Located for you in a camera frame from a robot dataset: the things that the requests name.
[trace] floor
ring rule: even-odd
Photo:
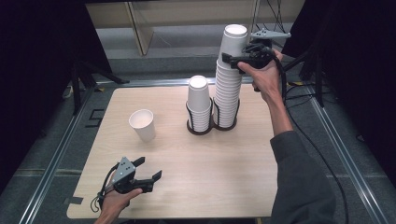
[[[175,85],[197,73],[214,77],[224,26],[157,27],[146,56],[139,55],[131,29],[103,29],[97,32],[113,72],[131,80],[130,84],[122,86],[128,88],[149,83]],[[288,30],[291,24],[285,24],[285,27]],[[291,61],[292,58],[286,56],[283,63]],[[289,82],[300,81],[298,75],[301,67],[302,64],[298,64],[288,71]],[[111,93],[120,86],[101,76],[95,78],[99,84],[97,89],[85,90],[81,86],[84,104],[78,116],[73,116],[73,92],[69,88],[64,91],[64,101],[43,128],[42,136],[36,140],[0,197],[0,223],[25,223],[25,220],[30,220],[30,223],[93,223],[91,219],[72,220],[67,217],[66,211],[68,204],[72,203],[74,189],[98,131],[98,119],[105,114]],[[396,223],[396,189],[370,149],[357,137],[359,131],[337,103],[331,85],[323,85],[325,106],[321,110],[310,95],[312,90],[309,86],[289,89],[287,106],[296,121],[294,127],[296,130],[301,128],[298,133],[309,154],[323,168],[336,194],[334,217],[337,222],[346,223],[346,210],[336,179],[346,195],[348,223],[381,223],[378,220]],[[340,151],[323,125],[323,113],[340,136],[363,182],[356,182],[356,177],[350,175],[340,159]],[[43,185],[41,181],[45,176],[49,177],[47,185],[44,185],[47,187],[40,191],[38,186]],[[36,201],[31,201],[38,192],[41,195]],[[372,200],[366,200],[363,193],[373,196]],[[36,205],[36,209],[28,218],[24,213],[27,207],[32,207],[31,203]],[[264,223],[270,222],[269,217],[262,220]]]

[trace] wooden table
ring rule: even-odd
[[[210,85],[210,95],[215,86]],[[200,218],[269,217],[276,195],[277,166],[270,139],[269,110],[251,85],[241,87],[241,105],[234,129],[213,129],[205,135],[187,130],[187,86],[128,88],[114,91],[92,145],[74,197],[70,218],[96,218],[91,200],[109,169],[122,156],[134,161],[146,157],[137,179],[163,170],[154,191],[131,201],[120,217]],[[157,136],[140,140],[128,118],[146,108],[154,113]]]

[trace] human hand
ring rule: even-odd
[[[281,61],[283,55],[273,49],[276,57]],[[262,99],[268,103],[268,100],[281,97],[279,90],[279,71],[274,60],[269,62],[264,68],[257,69],[248,63],[238,63],[238,67],[253,78],[253,88],[260,90]]]
[[[143,192],[142,189],[134,189],[126,194],[120,194],[110,188],[105,194],[102,204],[102,212],[95,224],[108,224],[114,222],[128,202]]]

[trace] black cable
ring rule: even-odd
[[[286,72],[285,72],[285,69],[283,69],[282,63],[276,57],[275,53],[271,49],[269,51],[270,51],[269,55],[275,61],[276,67],[279,70],[281,83],[282,83],[282,99],[283,99],[283,104],[285,105],[286,104],[286,90],[287,90]]]
[[[331,91],[325,91],[322,94],[327,94],[327,93],[331,93]],[[305,97],[305,96],[311,96],[312,97],[312,96],[316,96],[316,95],[317,95],[316,93],[301,94],[301,95],[291,96],[289,98],[286,98],[286,100],[293,100],[293,99],[302,98],[302,97]]]
[[[306,86],[314,86],[315,84],[303,84],[303,85],[299,85],[299,84],[294,84],[292,82],[288,82],[289,85],[291,85],[291,87],[286,91],[286,94],[288,94],[291,90],[293,90],[294,88],[298,88],[298,87],[306,87]]]
[[[273,45],[276,45],[276,46],[280,47],[281,49],[283,49],[283,45],[279,44],[279,43],[276,42],[274,39],[271,39],[271,43],[272,43]]]
[[[326,159],[324,158],[323,154],[320,152],[320,150],[318,149],[318,147],[314,144],[314,142],[311,140],[311,138],[301,129],[301,127],[298,125],[298,123],[296,122],[296,120],[294,119],[294,117],[291,115],[290,113],[290,109],[287,107],[287,104],[285,102],[285,107],[289,113],[290,119],[293,121],[293,123],[295,124],[295,126],[297,127],[297,129],[303,134],[303,136],[306,138],[306,140],[308,140],[308,142],[314,147],[314,149],[316,150],[316,152],[319,154],[319,156],[321,157],[321,159],[323,160],[323,162],[325,163],[326,167],[329,169],[330,173],[332,174],[338,188],[341,191],[341,195],[343,198],[343,202],[344,202],[344,210],[345,210],[345,215],[346,215],[346,224],[349,223],[349,215],[348,215],[348,209],[347,209],[347,197],[346,194],[344,192],[344,189],[338,179],[338,177],[335,175],[334,171],[332,170],[332,167],[330,166],[330,164],[326,161]]]
[[[293,107],[296,107],[296,106],[298,106],[298,105],[306,104],[306,103],[309,102],[311,99],[312,99],[312,96],[310,96],[307,100],[305,100],[305,101],[303,101],[303,102],[301,102],[301,103],[299,103],[299,104],[297,104],[297,105],[291,105],[291,106],[289,106],[288,109],[293,108]]]
[[[286,31],[285,31],[285,28],[283,27],[282,13],[280,12],[280,5],[281,5],[281,0],[277,0],[277,17],[278,17],[278,21],[279,21],[279,28],[285,34]]]
[[[273,12],[274,17],[275,17],[275,19],[276,19],[274,31],[276,30],[276,27],[279,26],[279,29],[280,29],[283,33],[286,33],[286,32],[285,32],[285,29],[283,28],[283,23],[282,23],[282,21],[279,21],[279,17],[281,17],[281,13],[280,13],[280,1],[277,1],[277,8],[278,8],[277,14],[275,13],[274,8],[272,7],[272,5],[271,5],[271,3],[270,3],[269,0],[267,0],[267,3],[268,3],[268,6],[271,8],[271,11]]]
[[[264,26],[265,30],[269,30],[265,23],[263,23],[262,25]]]
[[[100,189],[100,191],[96,194],[96,197],[94,197],[91,201],[91,210],[94,213],[97,213],[99,211],[99,207],[102,207],[102,203],[103,200],[105,199],[105,196],[108,192],[105,192],[106,190],[106,184],[107,184],[107,180],[110,177],[110,175],[113,173],[113,171],[117,170],[117,168],[119,167],[119,162],[117,162],[117,164],[113,167],[111,167],[110,171],[107,173],[107,176],[105,178],[105,181],[103,182],[102,188]]]

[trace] gray sleeve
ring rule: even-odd
[[[271,146],[278,166],[271,223],[336,223],[330,183],[298,134],[281,133],[271,140]]]

